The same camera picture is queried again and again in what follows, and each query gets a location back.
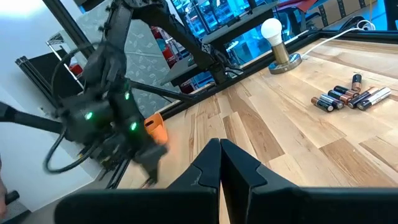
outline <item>cardboard box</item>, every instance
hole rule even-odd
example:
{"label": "cardboard box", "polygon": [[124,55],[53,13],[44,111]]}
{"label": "cardboard box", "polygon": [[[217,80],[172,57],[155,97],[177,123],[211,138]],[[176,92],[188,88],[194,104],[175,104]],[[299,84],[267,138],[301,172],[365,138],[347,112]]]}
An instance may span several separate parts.
{"label": "cardboard box", "polygon": [[321,29],[368,6],[370,1],[377,0],[328,0],[307,13],[320,13],[321,16],[315,17],[311,22],[316,28]]}

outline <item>battery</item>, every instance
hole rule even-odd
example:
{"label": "battery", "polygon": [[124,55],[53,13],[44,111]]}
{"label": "battery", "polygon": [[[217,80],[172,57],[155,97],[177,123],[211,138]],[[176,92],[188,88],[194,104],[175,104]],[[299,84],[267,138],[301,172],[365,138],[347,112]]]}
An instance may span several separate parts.
{"label": "battery", "polygon": [[331,97],[333,97],[333,98],[336,99],[336,100],[341,100],[341,101],[343,101],[345,104],[347,104],[347,103],[352,99],[352,97],[347,96],[347,95],[344,95],[344,94],[342,94],[342,93],[339,93],[339,92],[337,92],[337,91],[335,91],[335,90],[330,90],[330,91],[328,92],[328,96],[331,96]]}
{"label": "battery", "polygon": [[319,97],[319,99],[331,103],[334,109],[340,110],[344,107],[344,103],[342,101],[336,100],[333,97],[328,96],[326,94],[322,94],[321,97]]}
{"label": "battery", "polygon": [[368,99],[360,102],[358,104],[358,109],[360,110],[367,110],[371,106],[375,105],[376,103],[382,101],[383,99],[387,98],[391,94],[391,89],[388,87],[382,88],[373,96],[369,97]]}
{"label": "battery", "polygon": [[359,95],[359,93],[357,93],[357,92],[355,92],[353,90],[350,90],[348,88],[345,88],[343,86],[335,86],[333,90],[335,90],[335,91],[337,91],[339,93],[342,93],[342,94],[346,94],[347,96],[351,96],[352,98],[354,98],[354,97]]}
{"label": "battery", "polygon": [[320,108],[323,111],[326,111],[326,112],[333,111],[333,106],[331,105],[331,103],[328,103],[326,101],[320,100],[320,99],[318,99],[316,97],[313,97],[311,99],[311,103],[313,105],[317,106],[318,108]]}
{"label": "battery", "polygon": [[351,108],[354,109],[358,105],[359,102],[366,100],[366,98],[370,97],[371,95],[375,94],[377,91],[379,91],[378,88],[372,87],[365,92],[359,94],[356,98],[353,98],[347,105]]}
{"label": "battery", "polygon": [[362,75],[355,74],[353,76],[353,83],[351,89],[357,92],[360,92],[362,89]]}

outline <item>lamp base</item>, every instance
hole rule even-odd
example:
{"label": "lamp base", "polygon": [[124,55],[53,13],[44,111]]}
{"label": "lamp base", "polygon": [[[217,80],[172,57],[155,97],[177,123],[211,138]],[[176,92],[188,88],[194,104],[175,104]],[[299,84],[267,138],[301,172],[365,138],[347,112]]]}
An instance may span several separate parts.
{"label": "lamp base", "polygon": [[295,67],[301,64],[303,60],[301,59],[300,54],[291,54],[289,55],[289,62],[284,63],[282,65],[277,64],[276,62],[272,62],[269,66],[268,69],[273,75],[281,74],[284,72],[288,72],[290,70],[293,70]]}

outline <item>light bulb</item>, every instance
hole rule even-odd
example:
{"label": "light bulb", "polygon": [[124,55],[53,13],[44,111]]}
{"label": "light bulb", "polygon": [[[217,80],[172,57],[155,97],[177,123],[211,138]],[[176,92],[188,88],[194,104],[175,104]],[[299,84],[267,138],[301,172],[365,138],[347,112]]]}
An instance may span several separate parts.
{"label": "light bulb", "polygon": [[261,34],[273,47],[282,43],[281,31],[282,24],[275,18],[267,19],[262,23]]}

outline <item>orange object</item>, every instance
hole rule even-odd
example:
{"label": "orange object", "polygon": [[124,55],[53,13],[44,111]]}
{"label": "orange object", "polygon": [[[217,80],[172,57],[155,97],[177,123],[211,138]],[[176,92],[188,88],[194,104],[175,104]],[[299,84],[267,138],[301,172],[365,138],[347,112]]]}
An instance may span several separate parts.
{"label": "orange object", "polygon": [[145,129],[147,130],[148,134],[155,139],[156,143],[167,143],[167,130],[160,113],[156,113],[145,119]]}

